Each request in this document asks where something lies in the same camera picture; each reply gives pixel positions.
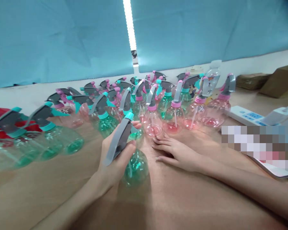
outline blue curtain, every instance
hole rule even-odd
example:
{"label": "blue curtain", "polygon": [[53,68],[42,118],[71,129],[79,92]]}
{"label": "blue curtain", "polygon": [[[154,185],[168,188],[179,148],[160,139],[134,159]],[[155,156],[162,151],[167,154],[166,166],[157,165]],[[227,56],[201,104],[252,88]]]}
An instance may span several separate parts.
{"label": "blue curtain", "polygon": [[132,73],[122,0],[0,0],[0,87]]}
{"label": "blue curtain", "polygon": [[288,49],[288,0],[131,0],[139,71]]}

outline wooden table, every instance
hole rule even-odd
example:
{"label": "wooden table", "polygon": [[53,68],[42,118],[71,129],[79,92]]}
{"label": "wooden table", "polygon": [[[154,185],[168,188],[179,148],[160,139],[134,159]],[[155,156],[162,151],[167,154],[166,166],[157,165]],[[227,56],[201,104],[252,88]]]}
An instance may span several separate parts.
{"label": "wooden table", "polygon": [[[232,106],[261,115],[287,106],[237,89]],[[232,119],[226,125],[238,124]],[[246,155],[220,144],[221,135],[183,130],[175,138],[197,152],[227,165],[269,177]],[[102,137],[90,124],[78,129],[85,146],[71,156],[57,156],[12,172],[0,172],[0,230],[27,230],[80,189],[97,170]],[[156,162],[162,154],[145,137],[140,149],[149,164],[149,179],[138,188],[119,184],[95,202],[74,229],[288,229],[271,212],[228,186],[197,174]]]}

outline cardboard box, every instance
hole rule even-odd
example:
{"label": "cardboard box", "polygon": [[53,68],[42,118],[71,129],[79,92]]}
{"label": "cardboard box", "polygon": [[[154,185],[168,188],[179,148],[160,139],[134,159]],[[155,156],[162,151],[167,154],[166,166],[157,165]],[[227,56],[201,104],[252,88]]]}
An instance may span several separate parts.
{"label": "cardboard box", "polygon": [[237,77],[236,86],[248,90],[260,89],[267,82],[270,75],[264,73],[242,74]]}
{"label": "cardboard box", "polygon": [[288,96],[288,65],[276,69],[259,92],[275,98]]}

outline pixelated area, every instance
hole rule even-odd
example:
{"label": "pixelated area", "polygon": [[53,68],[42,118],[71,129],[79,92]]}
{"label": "pixelated area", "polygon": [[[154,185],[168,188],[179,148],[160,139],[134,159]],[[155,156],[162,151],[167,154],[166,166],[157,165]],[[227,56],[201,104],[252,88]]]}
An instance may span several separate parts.
{"label": "pixelated area", "polygon": [[222,143],[288,171],[288,126],[222,126]]}

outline white wall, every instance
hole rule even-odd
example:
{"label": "white wall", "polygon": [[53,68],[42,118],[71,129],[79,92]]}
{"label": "white wall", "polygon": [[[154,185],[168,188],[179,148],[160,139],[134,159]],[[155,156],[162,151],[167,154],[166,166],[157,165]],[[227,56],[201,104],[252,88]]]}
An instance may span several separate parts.
{"label": "white wall", "polygon": [[[288,50],[266,54],[259,57],[249,57],[223,62],[220,67],[222,75],[217,87],[223,85],[228,73],[234,73],[236,76],[251,73],[273,73],[277,68],[285,65],[288,65]],[[201,65],[201,67],[206,71],[209,68],[209,64]],[[190,67],[164,70],[162,72],[169,77],[168,80],[176,82],[175,76],[188,69],[190,69]],[[126,77],[128,80],[133,76],[142,79],[147,74],[148,73],[139,73],[138,67],[135,67],[134,74],[126,75]],[[109,78],[110,83],[114,83],[121,77],[122,76]],[[96,85],[99,85],[100,82],[105,79],[106,78],[98,78],[92,80],[96,82]],[[21,107],[23,108],[22,112],[29,115],[36,108],[41,106],[50,94],[55,93],[56,88],[66,88],[71,86],[78,90],[90,81],[91,80],[80,80],[0,88],[0,107],[9,109],[15,106]]]}

